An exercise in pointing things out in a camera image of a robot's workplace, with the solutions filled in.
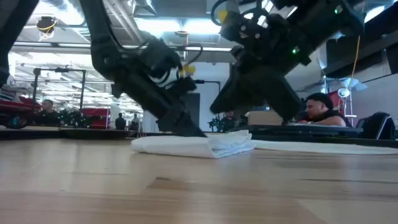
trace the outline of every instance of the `cable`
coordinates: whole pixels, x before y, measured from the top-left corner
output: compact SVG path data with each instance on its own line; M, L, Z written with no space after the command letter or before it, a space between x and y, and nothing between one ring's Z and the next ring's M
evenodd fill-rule
M49 32L50 32L50 30L48 30L46 33L39 32L40 39L38 40L38 42L52 38L54 36L54 32L52 32L50 35L48 35Z
M364 2L363 2L363 5L362 5L362 13L363 13L364 10L365 10L365 4L366 4L366 1L364 1ZM346 90L348 90L348 87L351 85L351 81L352 81L353 78L354 78L355 68L356 68L356 64L357 64L357 62L358 62L358 55L359 55L359 46L360 46L360 44L361 44L361 35L358 36L358 41L357 41L357 43L356 43L356 53L355 53L355 60L354 60L353 72L351 73L351 78L349 79L349 83L348 83L348 86L346 87Z
M221 26L221 23L218 22L218 21L216 20L216 18L215 18L215 11L216 11L216 9L217 9L218 6L220 6L221 4L223 4L224 2L227 2L227 1L229 1L229 0L218 0L218 1L213 5L213 7L211 8L211 11L210 11L210 19L211 19L211 21L214 22L214 24L216 24L216 25L218 25L218 26Z
M183 65L183 67L184 66L187 66L187 65L190 65L190 64L192 64L193 62L195 62L196 60L198 60L198 58L201 56L201 54L203 53L203 46L201 45L201 44L188 44L187 46L185 46L185 47L200 47L200 50L199 50L199 53L193 58L193 59L191 59L189 62L187 62L185 65Z
M40 27L38 27L37 24L38 24L39 22L36 22L36 28L37 28L38 30L49 30L49 29L53 28L53 27L57 24L57 22L58 22L58 20L54 21L54 23L53 23L51 26L48 26L48 27L46 27L46 28L40 28Z
M164 78L163 78L163 80L162 80L162 81L160 81L160 82L157 82L156 84L160 85L160 84L163 84L163 83L165 83L165 82L166 82L166 81L169 79L169 77L170 77L170 70L169 70L169 71L167 71L166 75L164 75Z

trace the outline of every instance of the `ceiling light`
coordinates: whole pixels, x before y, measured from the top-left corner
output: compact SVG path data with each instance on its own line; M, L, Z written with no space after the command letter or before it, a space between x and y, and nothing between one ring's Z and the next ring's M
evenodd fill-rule
M296 10L297 10L297 6L295 6L295 7L291 10L291 12L289 13L289 15L287 15L287 17L289 17L290 15L292 15L293 12L295 12Z
M247 13L243 17L245 17L246 19L251 19L251 18L253 18L253 13Z
M243 17L245 17L246 19L251 19L251 18L253 18L253 13L248 13L248 14L244 15ZM262 26L265 20L266 20L265 16L260 16L259 21L257 22L257 25Z
M272 7L274 7L274 3L272 3L272 1L269 1L266 5L266 11L271 12Z
M375 18L377 15L384 11L385 6L375 7L374 9L370 10L365 17L365 22L370 21L371 19Z
M183 31L189 34L218 34L221 26L214 24L210 19L189 19Z
M15 41L14 46L51 47L51 43Z
M187 50L200 50L200 47L186 47ZM229 52L232 48L229 47L204 47L203 51L209 52Z
M85 48L90 47L90 44L67 44L67 43L59 43L60 47L77 47L77 48Z
M164 32L181 30L180 23L175 19L141 19L136 18L138 29L149 32L154 36L161 36Z
M268 0L263 0L261 2L261 7L264 8L266 6L267 2L268 2Z

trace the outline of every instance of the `person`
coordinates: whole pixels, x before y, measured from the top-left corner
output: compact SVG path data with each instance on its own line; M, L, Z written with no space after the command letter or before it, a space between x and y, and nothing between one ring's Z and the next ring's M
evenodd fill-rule
M116 119L115 126L116 126L116 130L124 130L124 128L126 127L126 120L122 118L123 114L119 113L119 117Z
M35 114L34 123L44 126L58 126L60 124L59 115L53 106L52 100L43 100L42 111Z
M338 111L333 110L333 102L329 95L314 93L307 97L307 115L298 123L335 125L352 128L348 119Z
M234 118L234 111L229 111L225 113L225 117L221 119L222 132L229 131L235 128L236 118Z
M134 118L133 118L132 121L131 121L129 130L131 130L131 131L138 131L138 129L139 129L139 123L140 123L140 121L139 121L139 118L137 117L137 114L134 114Z

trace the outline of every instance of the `folded towel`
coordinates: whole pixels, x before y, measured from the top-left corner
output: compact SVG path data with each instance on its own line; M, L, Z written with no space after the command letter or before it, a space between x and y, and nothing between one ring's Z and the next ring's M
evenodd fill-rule
M180 136L149 136L131 141L131 149L136 152L221 158L254 149L248 130L228 134L209 134L207 138Z

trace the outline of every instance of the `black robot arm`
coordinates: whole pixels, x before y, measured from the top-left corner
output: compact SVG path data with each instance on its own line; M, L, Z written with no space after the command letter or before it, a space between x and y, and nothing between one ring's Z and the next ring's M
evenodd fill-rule
M190 77L177 80L168 89L153 81L165 75L167 79L172 68L182 69L178 54L155 37L138 49L124 49L111 30L103 1L80 2L91 34L93 66L102 76L114 81L113 95L119 97L124 92L136 100L144 110L159 119L161 131L205 137L179 100L181 95L196 88L193 80Z
M231 51L237 62L213 102L212 112L258 105L266 99L284 121L290 120L299 112L301 102L285 75L300 63L308 65L311 62L309 55L338 30L360 34L364 29L362 15L346 0L271 1L278 8L293 5L298 8L284 19L261 9L261 1L257 0L251 20L236 12L226 15L221 36L242 47ZM266 28L257 25L260 16L266 16Z

